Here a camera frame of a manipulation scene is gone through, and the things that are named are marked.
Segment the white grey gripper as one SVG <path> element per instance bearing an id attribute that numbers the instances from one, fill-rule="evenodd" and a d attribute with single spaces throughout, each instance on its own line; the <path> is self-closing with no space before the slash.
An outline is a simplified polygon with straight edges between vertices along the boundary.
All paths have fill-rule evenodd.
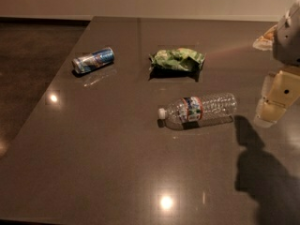
<path id="1" fill-rule="evenodd" d="M 254 49 L 271 51 L 275 59 L 290 66 L 300 66 L 300 0 L 295 0 L 283 17 L 252 44 Z M 254 124 L 273 126 L 300 98 L 300 70 L 270 72 L 262 85 Z"/>

